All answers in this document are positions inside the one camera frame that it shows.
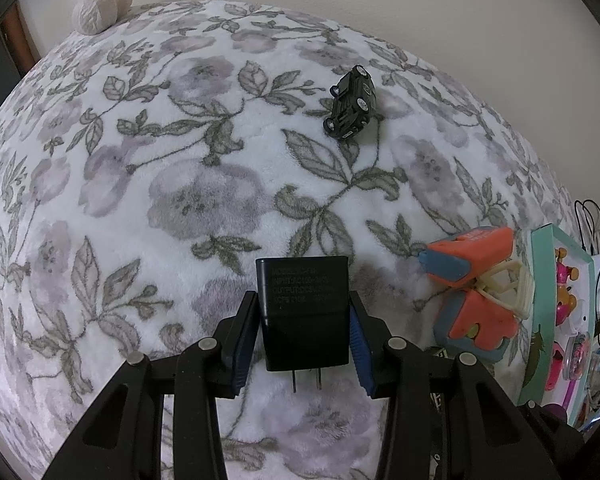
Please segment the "orange blue toy case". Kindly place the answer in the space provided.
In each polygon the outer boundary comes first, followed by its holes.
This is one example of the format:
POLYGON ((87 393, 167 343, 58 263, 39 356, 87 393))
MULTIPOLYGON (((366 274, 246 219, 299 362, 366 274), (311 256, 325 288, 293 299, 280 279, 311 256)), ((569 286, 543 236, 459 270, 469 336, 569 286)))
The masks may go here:
POLYGON ((475 289, 451 290, 434 322, 438 346, 452 354, 470 352, 489 363, 503 359, 517 332, 515 315, 475 289))
POLYGON ((425 273, 449 287, 460 287, 508 259, 514 231, 508 226, 479 226, 429 243, 418 255, 425 273))

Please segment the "cream hair claw clip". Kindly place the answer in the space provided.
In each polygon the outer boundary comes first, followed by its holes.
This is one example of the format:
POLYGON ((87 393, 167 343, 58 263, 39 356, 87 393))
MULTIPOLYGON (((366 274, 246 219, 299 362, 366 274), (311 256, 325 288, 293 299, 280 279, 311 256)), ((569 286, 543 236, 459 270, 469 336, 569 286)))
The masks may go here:
POLYGON ((503 261, 480 275, 476 289, 486 299, 512 312, 518 320, 524 321, 531 315, 535 281, 519 260, 503 261))

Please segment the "black power adapter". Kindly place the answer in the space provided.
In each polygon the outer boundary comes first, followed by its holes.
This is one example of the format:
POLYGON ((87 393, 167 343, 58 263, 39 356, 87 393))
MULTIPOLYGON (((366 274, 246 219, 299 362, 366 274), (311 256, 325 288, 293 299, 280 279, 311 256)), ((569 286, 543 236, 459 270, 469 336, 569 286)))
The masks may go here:
POLYGON ((322 370, 349 363, 350 290, 346 256, 259 258, 258 296, 266 369, 322 370))

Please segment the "black toy car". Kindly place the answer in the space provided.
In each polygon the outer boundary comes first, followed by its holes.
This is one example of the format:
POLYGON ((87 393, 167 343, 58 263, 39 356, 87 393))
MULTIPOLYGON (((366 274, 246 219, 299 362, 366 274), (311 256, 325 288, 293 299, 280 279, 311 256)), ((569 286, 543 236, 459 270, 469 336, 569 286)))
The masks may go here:
POLYGON ((355 65, 329 88, 332 108, 324 119, 325 133, 338 141, 356 136, 377 115, 377 96, 372 76, 355 65))

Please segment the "pink yellow toy figure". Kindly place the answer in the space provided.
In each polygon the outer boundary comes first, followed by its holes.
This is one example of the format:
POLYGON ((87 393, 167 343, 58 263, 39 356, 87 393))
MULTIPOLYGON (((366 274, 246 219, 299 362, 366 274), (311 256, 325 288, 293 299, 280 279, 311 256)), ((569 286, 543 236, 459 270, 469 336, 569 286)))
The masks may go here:
POLYGON ((561 326, 570 314, 576 310, 577 297, 571 292, 571 282, 579 279, 580 271, 575 266, 568 266, 565 258, 568 250, 558 247, 554 250, 556 260, 556 325, 561 326))

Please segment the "pink kids watch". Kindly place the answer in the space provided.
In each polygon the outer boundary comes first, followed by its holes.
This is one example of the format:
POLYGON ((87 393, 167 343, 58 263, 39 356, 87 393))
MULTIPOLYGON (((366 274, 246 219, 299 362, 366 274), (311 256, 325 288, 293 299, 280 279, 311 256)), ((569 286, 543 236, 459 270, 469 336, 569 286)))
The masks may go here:
POLYGON ((544 390, 554 390, 561 379, 576 382, 582 375, 582 359, 582 344, 577 342, 576 337, 571 337, 565 347, 554 341, 544 390))

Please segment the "teal white tray box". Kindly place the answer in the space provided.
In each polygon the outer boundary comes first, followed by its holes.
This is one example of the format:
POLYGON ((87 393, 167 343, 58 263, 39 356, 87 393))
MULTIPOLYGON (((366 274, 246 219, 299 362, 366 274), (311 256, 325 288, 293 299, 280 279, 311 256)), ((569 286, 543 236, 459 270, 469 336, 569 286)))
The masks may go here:
POLYGON ((596 310, 594 260, 566 232, 551 223, 532 231, 530 242, 535 292, 528 362, 518 401, 521 403, 533 401, 540 405, 559 405, 566 412, 567 422, 574 425, 585 397, 591 350, 585 372, 577 382, 567 382, 561 379, 552 391, 545 391, 544 387, 550 371, 550 355, 554 341, 565 347, 572 336, 588 332, 592 346, 596 310), (579 279, 570 283, 571 292, 577 297, 578 305, 561 326, 556 325, 554 250, 558 247, 565 247, 568 250, 565 263, 568 266, 575 266, 580 271, 579 279))

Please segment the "floral fleece blanket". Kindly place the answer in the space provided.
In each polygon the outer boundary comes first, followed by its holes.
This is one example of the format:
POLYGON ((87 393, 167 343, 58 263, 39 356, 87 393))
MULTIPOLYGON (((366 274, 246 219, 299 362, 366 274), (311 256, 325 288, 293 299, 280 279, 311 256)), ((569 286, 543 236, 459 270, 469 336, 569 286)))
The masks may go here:
POLYGON ((0 108, 0 448, 41 478, 131 352, 183 351, 234 314, 260 257, 346 255, 367 311, 434 342, 428 243, 576 232, 572 199, 483 99, 387 41, 296 11, 141 6, 72 34, 0 108), (355 65, 377 115, 328 136, 355 65))

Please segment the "white yarn ball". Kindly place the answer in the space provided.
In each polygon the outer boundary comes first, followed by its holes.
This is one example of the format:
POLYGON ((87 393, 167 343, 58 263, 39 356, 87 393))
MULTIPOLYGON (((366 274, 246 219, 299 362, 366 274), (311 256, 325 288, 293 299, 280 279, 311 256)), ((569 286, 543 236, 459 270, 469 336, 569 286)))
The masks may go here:
POLYGON ((73 28, 95 36, 117 24, 131 9, 133 0, 80 0, 72 12, 73 28))

